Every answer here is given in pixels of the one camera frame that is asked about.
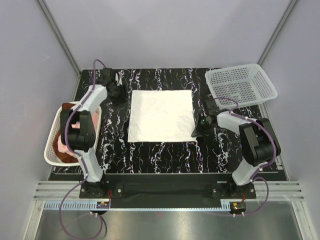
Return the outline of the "white towel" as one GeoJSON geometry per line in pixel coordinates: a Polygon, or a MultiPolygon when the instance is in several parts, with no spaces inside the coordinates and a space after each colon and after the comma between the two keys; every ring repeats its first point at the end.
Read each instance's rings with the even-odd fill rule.
{"type": "Polygon", "coordinates": [[[128,142],[194,142],[191,90],[133,90],[128,142]]]}

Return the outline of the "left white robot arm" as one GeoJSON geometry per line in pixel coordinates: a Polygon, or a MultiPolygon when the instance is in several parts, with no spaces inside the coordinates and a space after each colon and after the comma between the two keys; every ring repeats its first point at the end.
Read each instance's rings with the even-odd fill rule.
{"type": "Polygon", "coordinates": [[[75,154],[82,168],[84,181],[93,183],[90,192],[97,198],[103,198],[108,193],[108,186],[101,181],[103,170],[94,149],[96,128],[92,116],[106,99],[110,99],[115,106],[128,101],[126,86],[120,84],[120,80],[118,71],[103,68],[100,77],[88,87],[81,100],[72,108],[60,112],[61,142],[75,154]]]}

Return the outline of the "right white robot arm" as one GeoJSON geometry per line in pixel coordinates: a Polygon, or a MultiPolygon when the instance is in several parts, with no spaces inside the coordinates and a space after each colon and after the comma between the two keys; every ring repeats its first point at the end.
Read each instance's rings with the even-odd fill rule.
{"type": "Polygon", "coordinates": [[[267,118],[249,118],[233,109],[219,108],[217,99],[204,102],[204,113],[197,117],[192,137],[208,137],[215,128],[227,129],[240,137],[242,160],[227,181],[227,192],[239,198],[245,185],[252,183],[258,172],[271,165],[281,153],[281,147],[271,122],[267,118]]]}

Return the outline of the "white basket with towels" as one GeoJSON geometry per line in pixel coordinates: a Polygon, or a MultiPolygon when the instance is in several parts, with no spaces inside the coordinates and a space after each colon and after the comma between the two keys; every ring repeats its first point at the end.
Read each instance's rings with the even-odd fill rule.
{"type": "MultiPolygon", "coordinates": [[[[57,110],[51,130],[45,145],[44,159],[45,161],[57,167],[76,167],[79,166],[78,159],[64,146],[61,142],[61,125],[60,125],[60,113],[62,109],[71,109],[78,102],[63,103],[57,110]]],[[[92,122],[95,129],[95,143],[93,146],[94,152],[97,150],[100,127],[101,127],[102,109],[98,106],[95,112],[92,114],[92,122]]]]}

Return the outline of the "black marble pattern mat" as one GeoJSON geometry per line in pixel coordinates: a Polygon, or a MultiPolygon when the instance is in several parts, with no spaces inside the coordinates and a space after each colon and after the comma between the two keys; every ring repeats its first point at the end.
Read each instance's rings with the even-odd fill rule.
{"type": "MultiPolygon", "coordinates": [[[[204,68],[122,69],[128,92],[134,90],[190,90],[194,114],[211,98],[204,68]]],[[[101,105],[101,128],[96,156],[106,174],[230,173],[243,156],[240,137],[216,128],[210,137],[193,142],[128,142],[130,105],[101,105]]]]}

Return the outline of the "empty white mesh basket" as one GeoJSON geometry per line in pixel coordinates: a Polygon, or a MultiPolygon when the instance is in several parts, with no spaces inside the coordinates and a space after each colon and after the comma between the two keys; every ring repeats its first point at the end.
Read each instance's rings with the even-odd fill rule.
{"type": "Polygon", "coordinates": [[[221,110],[259,105],[278,96],[275,86],[258,64],[209,70],[204,76],[221,110]]]}

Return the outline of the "pink towel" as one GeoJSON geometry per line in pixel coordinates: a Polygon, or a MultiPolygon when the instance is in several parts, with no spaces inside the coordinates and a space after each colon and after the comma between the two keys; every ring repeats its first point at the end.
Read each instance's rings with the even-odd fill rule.
{"type": "Polygon", "coordinates": [[[57,156],[65,163],[77,162],[73,151],[81,150],[87,152],[95,145],[100,120],[100,114],[97,111],[94,113],[86,110],[76,112],[68,126],[67,139],[69,145],[66,145],[65,130],[71,113],[71,109],[63,109],[59,114],[60,130],[56,134],[52,144],[57,156]]]}

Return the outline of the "brown towel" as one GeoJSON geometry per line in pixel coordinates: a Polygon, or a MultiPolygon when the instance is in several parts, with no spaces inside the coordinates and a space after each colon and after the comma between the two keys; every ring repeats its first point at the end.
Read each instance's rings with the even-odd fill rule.
{"type": "Polygon", "coordinates": [[[62,143],[60,123],[61,111],[65,109],[71,109],[74,105],[74,102],[63,103],[62,106],[59,108],[55,116],[54,123],[52,125],[52,130],[48,138],[48,143],[46,145],[44,156],[45,159],[54,166],[58,166],[59,164],[66,166],[73,166],[74,164],[79,164],[76,155],[72,153],[65,144],[62,143]]]}

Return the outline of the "right controller board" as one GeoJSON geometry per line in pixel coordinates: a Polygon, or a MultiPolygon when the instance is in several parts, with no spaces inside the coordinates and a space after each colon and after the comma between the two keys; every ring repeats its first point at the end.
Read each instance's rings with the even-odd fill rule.
{"type": "Polygon", "coordinates": [[[232,202],[230,207],[232,211],[245,212],[247,205],[245,202],[232,202]]]}

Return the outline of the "controller board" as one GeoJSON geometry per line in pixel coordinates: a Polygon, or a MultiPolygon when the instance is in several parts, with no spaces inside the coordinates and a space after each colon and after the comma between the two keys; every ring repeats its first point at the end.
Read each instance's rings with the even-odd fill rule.
{"type": "Polygon", "coordinates": [[[232,202],[230,207],[232,211],[245,212],[247,205],[245,202],[232,202]]]}
{"type": "Polygon", "coordinates": [[[96,204],[97,209],[109,209],[110,202],[109,201],[98,201],[96,204]]]}

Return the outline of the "left controller board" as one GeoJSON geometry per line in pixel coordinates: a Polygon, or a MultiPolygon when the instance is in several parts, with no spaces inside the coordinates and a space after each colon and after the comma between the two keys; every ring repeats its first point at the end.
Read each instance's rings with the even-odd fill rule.
{"type": "Polygon", "coordinates": [[[109,201],[98,201],[96,204],[97,209],[109,209],[110,202],[109,201]]]}

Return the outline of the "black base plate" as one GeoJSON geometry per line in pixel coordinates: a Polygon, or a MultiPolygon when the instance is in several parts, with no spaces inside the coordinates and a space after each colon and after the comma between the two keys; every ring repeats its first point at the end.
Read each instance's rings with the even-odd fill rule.
{"type": "Polygon", "coordinates": [[[81,199],[146,196],[201,196],[213,199],[255,199],[252,183],[236,185],[230,173],[107,174],[98,183],[81,185],[81,199]]]}

